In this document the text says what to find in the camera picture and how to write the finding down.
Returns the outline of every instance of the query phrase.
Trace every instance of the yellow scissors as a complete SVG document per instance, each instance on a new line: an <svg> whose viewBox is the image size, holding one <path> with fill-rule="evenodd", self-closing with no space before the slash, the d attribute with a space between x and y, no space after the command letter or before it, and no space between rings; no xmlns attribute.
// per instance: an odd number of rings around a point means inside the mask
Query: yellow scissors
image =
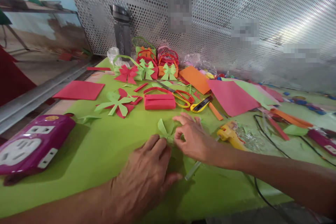
<svg viewBox="0 0 336 224"><path fill-rule="evenodd" d="M184 103L186 103L186 105L182 105L180 103L178 103L177 101L176 104L178 106L180 106L181 108L189 108L191 106L191 104L193 104L195 102L195 99L191 96L191 94L189 94L188 92L186 91L182 91L182 90L174 90L174 89L171 89L170 87L167 87L165 84L162 84L160 81L156 80L157 83L159 83L162 87L164 87L165 89L167 89L168 91L172 92L173 93L173 96L181 101L183 101ZM183 94L186 94L189 96L189 99L185 98L181 93Z"/></svg>

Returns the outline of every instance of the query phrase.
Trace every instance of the red paper strip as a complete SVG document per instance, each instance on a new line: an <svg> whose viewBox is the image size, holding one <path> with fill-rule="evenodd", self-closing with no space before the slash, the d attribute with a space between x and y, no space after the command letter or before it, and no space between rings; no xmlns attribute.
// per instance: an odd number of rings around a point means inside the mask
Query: red paper strip
<svg viewBox="0 0 336 224"><path fill-rule="evenodd" d="M97 68L97 67L87 67L88 71L111 71L111 68Z"/></svg>
<svg viewBox="0 0 336 224"><path fill-rule="evenodd" d="M53 98L66 100L95 100L105 84L73 80Z"/></svg>
<svg viewBox="0 0 336 224"><path fill-rule="evenodd" d="M142 84L140 87L137 87L136 89L134 89L134 92L138 92L139 90L141 90L143 87L145 87L145 86L147 86L147 85L148 85L147 82L144 83L144 84Z"/></svg>

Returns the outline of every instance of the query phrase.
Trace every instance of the perforated metal sheet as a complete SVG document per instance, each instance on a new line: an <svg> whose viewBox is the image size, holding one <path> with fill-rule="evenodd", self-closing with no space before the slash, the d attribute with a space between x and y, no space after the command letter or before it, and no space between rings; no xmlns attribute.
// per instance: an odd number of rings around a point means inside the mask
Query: perforated metal sheet
<svg viewBox="0 0 336 224"><path fill-rule="evenodd" d="M93 52L115 46L109 5L132 14L132 36L180 56L200 53L219 71L307 91L336 90L336 0L192 0L191 33L168 33L167 0L75 0ZM260 46L233 48L231 19L259 19ZM284 44L316 44L318 63L293 62Z"/></svg>

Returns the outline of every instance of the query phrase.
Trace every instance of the table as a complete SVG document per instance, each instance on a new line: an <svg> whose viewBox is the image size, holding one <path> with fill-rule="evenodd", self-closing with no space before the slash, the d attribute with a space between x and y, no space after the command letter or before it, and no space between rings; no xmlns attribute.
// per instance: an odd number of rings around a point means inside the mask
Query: table
<svg viewBox="0 0 336 224"><path fill-rule="evenodd" d="M98 67L111 67L108 59L103 60ZM76 118L93 114L96 104L106 102L106 94L116 91L124 83L114 80L114 76L93 74L99 83L105 83L96 101L78 100L61 101L58 108L48 112L64 113L64 110L75 114ZM129 94L136 94L132 88L124 87ZM334 100L317 94L307 94L293 90L288 91L293 96L305 96L310 102L336 105ZM215 107L224 113L217 101ZM318 115L306 107L282 103L280 110L298 116L311 123L330 129L335 129L335 118L329 115ZM48 169L40 174L27 177L12 187L0 186L0 217L12 215L34 206L64 198L68 195L98 186L116 176L125 164L128 154L145 142L150 135L160 134L157 123L160 118L165 124L183 109L177 107L170 111L146 111L143 101L125 118L116 115L107 116L108 110L101 113L102 119L82 124L78 121L58 154L50 163ZM234 117L242 125L259 134L253 112ZM210 109L198 114L202 118L204 128L214 134L218 127L228 120L218 121ZM316 163L331 169L300 138L291 137L284 141L278 136L272 139L290 157L302 161ZM326 153L312 140L308 140L323 156L336 164L336 158ZM265 148L265 154L281 156L270 144ZM182 174L193 166L194 160L187 158L177 150L172 150L172 159L168 169ZM289 202L292 199L273 187L258 182L259 188L266 199L272 204ZM179 181L168 192L165 201L151 211L141 221L142 223L175 223L201 219L209 216L231 214L248 209L263 207L266 204L258 196L252 178L239 171L223 170L202 165L190 181Z"/></svg>

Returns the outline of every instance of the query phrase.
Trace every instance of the orange paper strip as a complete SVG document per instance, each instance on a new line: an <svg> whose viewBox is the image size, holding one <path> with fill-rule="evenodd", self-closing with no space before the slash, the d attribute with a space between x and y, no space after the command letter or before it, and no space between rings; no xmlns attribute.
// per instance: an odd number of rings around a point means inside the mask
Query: orange paper strip
<svg viewBox="0 0 336 224"><path fill-rule="evenodd" d="M219 121L223 120L223 117L220 115L220 113L218 112L218 110L215 108L215 106L212 103L209 103L209 107Z"/></svg>
<svg viewBox="0 0 336 224"><path fill-rule="evenodd" d="M201 94L204 95L210 90L210 87L207 83L208 78L201 74L193 66L188 66L187 68L180 71L180 75L191 85L193 85Z"/></svg>

